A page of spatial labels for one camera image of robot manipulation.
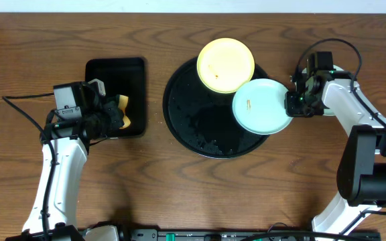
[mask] wood grain surface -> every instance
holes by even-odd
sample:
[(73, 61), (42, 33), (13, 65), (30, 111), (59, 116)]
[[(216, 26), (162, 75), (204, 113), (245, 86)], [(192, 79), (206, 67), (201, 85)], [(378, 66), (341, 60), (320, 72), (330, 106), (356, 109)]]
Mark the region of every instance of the wood grain surface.
[[(257, 150), (208, 159), (179, 144), (162, 115), (166, 83), (209, 41), (244, 42), (272, 77), (289, 75), (313, 42), (340, 37), (363, 55), (367, 98), (386, 116), (386, 15), (314, 14), (0, 14), (0, 240), (18, 235), (31, 211), (42, 170), (38, 131), (2, 95), (51, 92), (84, 80), (93, 58), (147, 59), (145, 135), (90, 148), (78, 197), (78, 227), (111, 218), (160, 228), (265, 230), (275, 222), (307, 228), (336, 193), (347, 137), (334, 117), (296, 118)], [(355, 54), (324, 44), (335, 64), (354, 71)], [(54, 99), (16, 101), (40, 123)], [(386, 240), (386, 218), (361, 228)]]

